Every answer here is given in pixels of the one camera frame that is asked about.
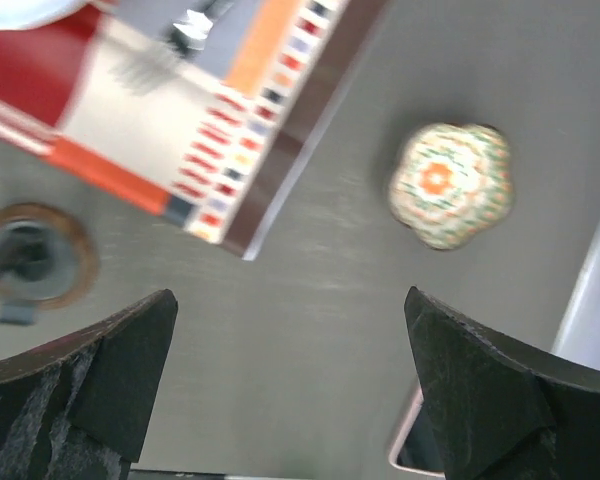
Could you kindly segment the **checked orange red placemat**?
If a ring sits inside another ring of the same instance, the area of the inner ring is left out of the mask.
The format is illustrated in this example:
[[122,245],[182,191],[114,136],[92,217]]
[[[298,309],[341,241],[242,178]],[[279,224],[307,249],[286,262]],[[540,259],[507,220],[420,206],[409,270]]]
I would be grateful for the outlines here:
[[85,1],[0,30],[0,138],[252,260],[384,9],[239,1],[179,61],[172,4]]

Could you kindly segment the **small patterned flower dish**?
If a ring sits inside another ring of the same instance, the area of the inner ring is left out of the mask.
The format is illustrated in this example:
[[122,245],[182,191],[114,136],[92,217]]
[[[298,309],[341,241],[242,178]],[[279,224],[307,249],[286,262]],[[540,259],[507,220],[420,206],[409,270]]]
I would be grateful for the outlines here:
[[426,125],[400,152],[389,209],[429,248],[457,249],[511,211],[510,160],[508,141],[491,126]]

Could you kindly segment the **white deep plate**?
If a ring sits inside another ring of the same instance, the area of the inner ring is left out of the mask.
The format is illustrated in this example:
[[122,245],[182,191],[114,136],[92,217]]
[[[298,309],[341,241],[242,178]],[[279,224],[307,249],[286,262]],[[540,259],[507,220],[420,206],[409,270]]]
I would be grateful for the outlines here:
[[83,0],[0,0],[0,31],[27,30],[63,19],[87,4]]

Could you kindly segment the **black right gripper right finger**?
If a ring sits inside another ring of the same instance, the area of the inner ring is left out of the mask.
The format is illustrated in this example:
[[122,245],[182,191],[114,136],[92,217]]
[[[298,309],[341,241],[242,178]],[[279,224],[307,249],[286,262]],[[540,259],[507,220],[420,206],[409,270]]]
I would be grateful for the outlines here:
[[404,314],[448,479],[600,479],[600,371],[411,287]]

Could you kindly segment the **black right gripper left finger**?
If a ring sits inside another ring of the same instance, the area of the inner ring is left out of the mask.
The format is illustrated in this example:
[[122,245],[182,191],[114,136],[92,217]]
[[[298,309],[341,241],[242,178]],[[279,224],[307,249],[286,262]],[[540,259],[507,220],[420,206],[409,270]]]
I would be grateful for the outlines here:
[[0,479],[125,479],[138,462],[178,312],[159,290],[0,360]]

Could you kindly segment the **grey stand wooden base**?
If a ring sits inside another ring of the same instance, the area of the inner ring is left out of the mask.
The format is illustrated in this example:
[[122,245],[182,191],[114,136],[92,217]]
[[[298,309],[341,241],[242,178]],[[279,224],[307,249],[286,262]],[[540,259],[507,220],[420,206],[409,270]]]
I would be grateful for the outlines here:
[[30,326],[37,312],[75,303],[98,271],[95,241],[76,216],[36,202],[0,209],[0,324]]

